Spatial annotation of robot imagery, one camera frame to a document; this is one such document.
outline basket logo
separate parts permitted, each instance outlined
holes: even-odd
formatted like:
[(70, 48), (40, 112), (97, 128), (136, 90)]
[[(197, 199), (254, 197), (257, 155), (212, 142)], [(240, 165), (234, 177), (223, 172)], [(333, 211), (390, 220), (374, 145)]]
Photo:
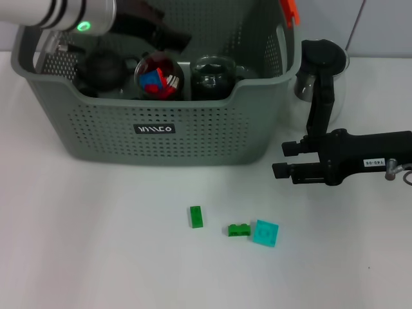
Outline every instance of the basket logo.
[(134, 124), (136, 134), (173, 134), (174, 124)]

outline perforated basket wall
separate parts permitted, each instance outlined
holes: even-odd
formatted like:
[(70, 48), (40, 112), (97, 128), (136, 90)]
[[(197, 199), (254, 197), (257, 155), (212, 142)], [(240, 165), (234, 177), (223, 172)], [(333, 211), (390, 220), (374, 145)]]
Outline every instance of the perforated basket wall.
[[(165, 22), (171, 27), (193, 35), (176, 60), (224, 54), (260, 78), (242, 80), (229, 98), (220, 101), (89, 98), (76, 89), (73, 65), (79, 56), (41, 55), (34, 70), (32, 59), (41, 34), (36, 28), (20, 29), (12, 55), (14, 70), (28, 79), (63, 144), (76, 157), (150, 165), (257, 160), (270, 141), (287, 82), (299, 69), (297, 28), (285, 26), (280, 5), (273, 0), (156, 0), (151, 4), (166, 12)], [(66, 33), (61, 40), (65, 42), (87, 51), (99, 44), (124, 55), (153, 50), (139, 39), (112, 34), (98, 40)], [(136, 133), (136, 125), (173, 126), (175, 131), (143, 135)]]

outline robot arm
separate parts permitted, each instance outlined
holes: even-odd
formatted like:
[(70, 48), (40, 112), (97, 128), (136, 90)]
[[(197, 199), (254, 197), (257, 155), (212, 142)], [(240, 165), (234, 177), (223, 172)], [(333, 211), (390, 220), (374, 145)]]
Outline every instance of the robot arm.
[(168, 28), (163, 12), (141, 0), (7, 0), (0, 20), (53, 31), (103, 35), (123, 33), (145, 39), (155, 48), (184, 50), (186, 33)]

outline green led light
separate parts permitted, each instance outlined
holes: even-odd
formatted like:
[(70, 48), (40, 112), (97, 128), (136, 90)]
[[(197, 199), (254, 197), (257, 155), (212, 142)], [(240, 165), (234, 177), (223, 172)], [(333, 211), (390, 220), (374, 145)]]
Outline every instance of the green led light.
[(82, 21), (78, 26), (77, 26), (77, 30), (80, 32), (83, 31), (88, 31), (90, 29), (91, 25), (88, 21)]

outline label sticker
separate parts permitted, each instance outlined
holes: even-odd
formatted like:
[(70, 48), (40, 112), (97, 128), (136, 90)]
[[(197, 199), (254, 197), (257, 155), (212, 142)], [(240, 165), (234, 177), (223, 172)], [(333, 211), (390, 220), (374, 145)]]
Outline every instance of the label sticker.
[(385, 158), (363, 160), (365, 167), (386, 166)]
[(174, 124), (134, 124), (136, 134), (173, 134)]

